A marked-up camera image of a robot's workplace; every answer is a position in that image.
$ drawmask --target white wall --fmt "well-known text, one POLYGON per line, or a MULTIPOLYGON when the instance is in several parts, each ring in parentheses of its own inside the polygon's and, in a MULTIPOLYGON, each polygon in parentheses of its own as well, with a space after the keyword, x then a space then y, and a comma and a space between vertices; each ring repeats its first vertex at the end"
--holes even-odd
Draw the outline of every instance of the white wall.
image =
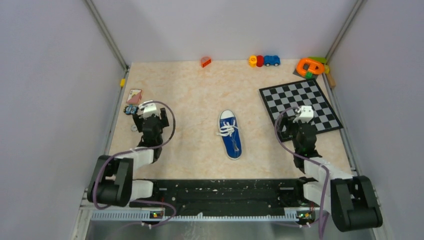
POLYGON ((424 1, 367 1, 330 67, 359 166, 396 239, 422 239, 424 1))
POLYGON ((354 0, 94 0, 131 62, 325 56, 354 0))
POLYGON ((123 70, 82 0, 2 0, 0 31, 0 239, 69 239, 123 70))

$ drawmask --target small toy car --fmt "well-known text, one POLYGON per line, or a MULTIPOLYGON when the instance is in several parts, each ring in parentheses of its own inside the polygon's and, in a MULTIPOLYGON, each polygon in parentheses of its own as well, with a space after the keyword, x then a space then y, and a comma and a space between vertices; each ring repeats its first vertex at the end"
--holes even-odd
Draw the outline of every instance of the small toy car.
POLYGON ((136 112, 137 112, 138 109, 139 109, 138 106, 128 105, 128 106, 125 106, 125 108, 123 109, 123 112, 126 115, 132 115, 132 114, 136 114, 136 112))
POLYGON ((277 55, 274 55, 274 56, 264 56, 263 64, 269 67, 271 65, 278 66, 281 63, 280 63, 280 58, 277 55))

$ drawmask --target yellow clip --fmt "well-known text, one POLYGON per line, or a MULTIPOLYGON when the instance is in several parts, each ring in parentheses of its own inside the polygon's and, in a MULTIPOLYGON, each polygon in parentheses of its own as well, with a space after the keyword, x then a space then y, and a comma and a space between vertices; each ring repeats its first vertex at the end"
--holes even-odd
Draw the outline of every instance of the yellow clip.
POLYGON ((324 73, 329 74, 330 73, 330 66, 324 65, 325 71, 324 73))

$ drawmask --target small card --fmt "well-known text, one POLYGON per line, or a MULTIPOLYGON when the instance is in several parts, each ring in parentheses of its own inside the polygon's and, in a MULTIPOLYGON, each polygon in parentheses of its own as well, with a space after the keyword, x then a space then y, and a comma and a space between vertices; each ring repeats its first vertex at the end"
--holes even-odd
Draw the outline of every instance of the small card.
POLYGON ((142 100, 143 90, 141 89, 131 89, 129 91, 128 99, 126 100, 127 104, 138 105, 142 100))

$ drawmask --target beige marble floor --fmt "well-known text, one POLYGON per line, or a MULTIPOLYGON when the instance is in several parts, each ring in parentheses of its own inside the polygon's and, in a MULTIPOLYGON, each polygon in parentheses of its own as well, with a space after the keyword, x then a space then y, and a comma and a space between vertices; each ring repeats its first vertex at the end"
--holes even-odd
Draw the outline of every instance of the beige marble floor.
MULTIPOLYGON (((293 156, 277 142, 258 89, 302 80, 293 75, 297 59, 278 67, 251 68, 247 61, 133 63, 124 91, 110 153, 135 147, 141 134, 131 132, 133 120, 123 113, 130 89, 143 89, 142 101, 158 100, 175 113, 176 132, 159 160, 138 169, 134 178, 262 179, 298 178, 303 173, 293 156), (230 160, 222 138, 215 135, 218 116, 232 110, 238 120, 243 153, 230 160)), ((317 79, 327 94, 322 77, 317 79)), ((166 140, 171 127, 164 130, 166 140)), ((291 142, 287 145, 293 149, 291 142)), ((316 148, 329 162, 350 172, 339 131, 317 136, 316 148)))

